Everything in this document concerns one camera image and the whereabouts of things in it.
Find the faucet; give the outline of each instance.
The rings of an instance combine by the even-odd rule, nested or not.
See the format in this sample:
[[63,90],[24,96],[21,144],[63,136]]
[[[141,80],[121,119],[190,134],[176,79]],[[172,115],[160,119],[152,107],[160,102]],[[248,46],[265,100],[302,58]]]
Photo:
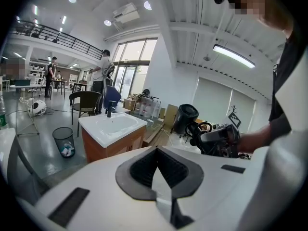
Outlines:
[[110,118],[111,117],[111,110],[112,110],[112,104],[113,103],[116,103],[115,101],[109,101],[109,104],[108,104],[108,111],[107,111],[107,117]]

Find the white t-shirt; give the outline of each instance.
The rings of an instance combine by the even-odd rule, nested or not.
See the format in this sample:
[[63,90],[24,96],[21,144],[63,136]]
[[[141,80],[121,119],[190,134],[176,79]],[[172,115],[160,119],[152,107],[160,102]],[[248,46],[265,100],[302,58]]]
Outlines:
[[94,72],[94,75],[92,76],[93,81],[102,81],[103,80],[103,71],[105,69],[108,69],[110,64],[111,64],[111,62],[110,62],[109,57],[103,56],[100,60],[99,66],[98,66],[101,69]]

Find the air conditioner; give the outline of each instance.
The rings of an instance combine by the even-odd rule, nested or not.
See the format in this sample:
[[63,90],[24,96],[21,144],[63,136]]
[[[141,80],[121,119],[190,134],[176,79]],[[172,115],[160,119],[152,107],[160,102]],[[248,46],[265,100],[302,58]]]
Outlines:
[[129,3],[117,9],[113,13],[114,13],[114,19],[121,23],[125,23],[140,18],[137,9],[133,3]]

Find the black t-shirt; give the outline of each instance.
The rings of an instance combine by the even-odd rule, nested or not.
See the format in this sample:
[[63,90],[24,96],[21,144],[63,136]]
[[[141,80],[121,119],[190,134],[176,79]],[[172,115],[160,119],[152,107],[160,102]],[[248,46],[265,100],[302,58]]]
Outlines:
[[46,77],[48,77],[48,78],[52,78],[52,75],[51,75],[51,73],[49,72],[49,69],[52,69],[52,72],[54,73],[54,68],[53,68],[53,64],[49,64],[48,65],[48,67],[47,67],[47,75],[46,75]]
[[299,27],[294,24],[292,34],[284,46],[277,71],[273,74],[273,97],[269,116],[269,122],[271,122],[271,139],[269,142],[272,142],[277,137],[291,130],[290,124],[275,98],[275,94],[292,74],[304,52],[305,45]]

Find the blue chair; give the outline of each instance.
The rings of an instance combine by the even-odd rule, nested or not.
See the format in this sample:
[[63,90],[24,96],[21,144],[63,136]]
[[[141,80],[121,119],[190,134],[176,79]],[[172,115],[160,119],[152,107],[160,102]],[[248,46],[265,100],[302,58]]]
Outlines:
[[116,106],[117,103],[121,99],[121,94],[116,90],[115,87],[112,86],[106,86],[104,88],[104,95],[103,95],[103,108],[106,110],[105,114],[107,113],[108,110],[108,105],[109,101],[113,101],[114,103],[112,104],[112,113],[116,113]]

